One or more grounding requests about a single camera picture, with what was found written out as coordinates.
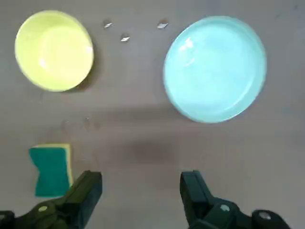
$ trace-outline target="sponge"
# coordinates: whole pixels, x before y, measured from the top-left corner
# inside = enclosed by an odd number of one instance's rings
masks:
[[[35,196],[64,196],[73,184],[70,145],[38,145],[29,149],[29,154],[39,170]]]

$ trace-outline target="green sponge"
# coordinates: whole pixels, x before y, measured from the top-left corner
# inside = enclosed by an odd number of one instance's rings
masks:
[[[29,150],[39,170],[35,196],[64,196],[73,183],[69,144],[43,144]]]

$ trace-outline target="bowl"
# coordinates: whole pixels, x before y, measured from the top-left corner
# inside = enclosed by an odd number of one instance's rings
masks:
[[[255,100],[266,75],[264,46],[246,23],[213,16],[195,22],[166,55],[166,93],[188,118],[218,123],[235,117]]]
[[[19,28],[15,57],[36,86],[54,92],[80,84],[93,64],[93,45],[86,29],[60,11],[41,11]]]

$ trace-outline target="light blue bowl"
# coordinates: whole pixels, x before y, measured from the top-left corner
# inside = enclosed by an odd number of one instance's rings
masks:
[[[264,46],[247,24],[208,17],[172,43],[163,80],[170,101],[183,115],[218,123],[254,101],[264,84],[266,65]]]

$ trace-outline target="small white debris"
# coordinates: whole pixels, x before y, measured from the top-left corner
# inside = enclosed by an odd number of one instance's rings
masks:
[[[167,19],[162,19],[159,21],[158,25],[157,25],[157,28],[162,30],[164,29],[166,26],[168,25],[168,21]]]
[[[127,42],[130,39],[129,34],[123,33],[121,36],[121,42]]]
[[[110,19],[105,19],[105,20],[103,21],[104,29],[109,28],[112,24],[113,24],[113,22],[112,22]]]

